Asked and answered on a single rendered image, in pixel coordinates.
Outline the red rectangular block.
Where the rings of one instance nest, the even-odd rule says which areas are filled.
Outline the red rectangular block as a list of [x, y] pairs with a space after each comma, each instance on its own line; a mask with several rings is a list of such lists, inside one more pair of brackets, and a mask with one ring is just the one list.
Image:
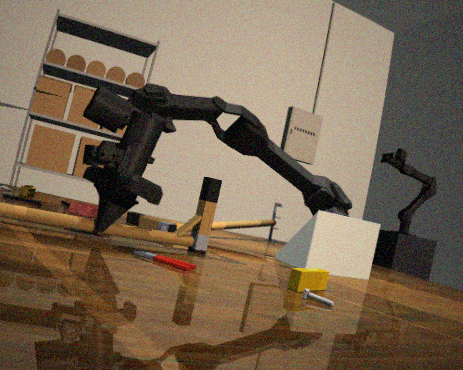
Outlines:
[[70, 203], [69, 206], [69, 212], [84, 215], [89, 218], [97, 217], [99, 208], [98, 206], [93, 206], [86, 203]]

